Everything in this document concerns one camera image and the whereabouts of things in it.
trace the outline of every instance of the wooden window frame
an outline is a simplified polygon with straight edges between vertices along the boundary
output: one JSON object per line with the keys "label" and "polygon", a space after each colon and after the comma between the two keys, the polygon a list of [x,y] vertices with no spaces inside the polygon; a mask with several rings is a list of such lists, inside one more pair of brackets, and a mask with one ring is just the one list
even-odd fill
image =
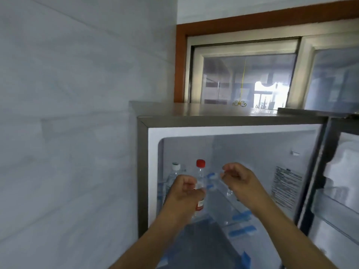
{"label": "wooden window frame", "polygon": [[184,102],[189,36],[354,19],[359,18],[358,7],[359,0],[344,0],[177,25],[174,102]]}

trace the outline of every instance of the refrigerator top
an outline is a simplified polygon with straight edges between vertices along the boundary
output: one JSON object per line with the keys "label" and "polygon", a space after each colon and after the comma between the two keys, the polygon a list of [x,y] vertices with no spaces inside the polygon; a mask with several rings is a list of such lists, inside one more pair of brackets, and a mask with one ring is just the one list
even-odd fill
{"label": "refrigerator top", "polygon": [[137,119],[148,128],[323,124],[328,119],[326,116],[232,105],[132,101],[130,106]]}

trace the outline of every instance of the tiled wall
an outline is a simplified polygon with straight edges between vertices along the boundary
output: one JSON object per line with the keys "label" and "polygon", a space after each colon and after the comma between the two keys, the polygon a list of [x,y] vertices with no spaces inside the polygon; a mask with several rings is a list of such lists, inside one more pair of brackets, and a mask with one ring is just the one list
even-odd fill
{"label": "tiled wall", "polygon": [[137,237],[128,101],[173,98],[177,0],[1,0],[0,268],[107,268]]}
{"label": "tiled wall", "polygon": [[207,21],[339,0],[178,0],[177,23]]}

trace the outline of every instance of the person's right hand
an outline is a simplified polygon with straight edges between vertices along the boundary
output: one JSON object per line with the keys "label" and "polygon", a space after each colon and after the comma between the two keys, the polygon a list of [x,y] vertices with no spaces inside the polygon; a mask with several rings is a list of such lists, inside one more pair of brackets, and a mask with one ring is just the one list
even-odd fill
{"label": "person's right hand", "polygon": [[227,163],[222,168],[222,180],[234,192],[237,199],[258,217],[273,201],[256,175],[239,163]]}

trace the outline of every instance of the refrigerator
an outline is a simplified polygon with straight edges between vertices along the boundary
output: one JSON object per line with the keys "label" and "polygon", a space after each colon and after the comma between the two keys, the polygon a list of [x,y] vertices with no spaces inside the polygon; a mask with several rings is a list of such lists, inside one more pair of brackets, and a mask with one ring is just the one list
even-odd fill
{"label": "refrigerator", "polygon": [[279,269],[261,222],[218,179],[222,166],[251,169],[278,207],[340,269],[359,264],[359,121],[355,115],[196,103],[131,102],[138,233],[163,203],[171,163],[196,174],[207,195],[158,268]]}

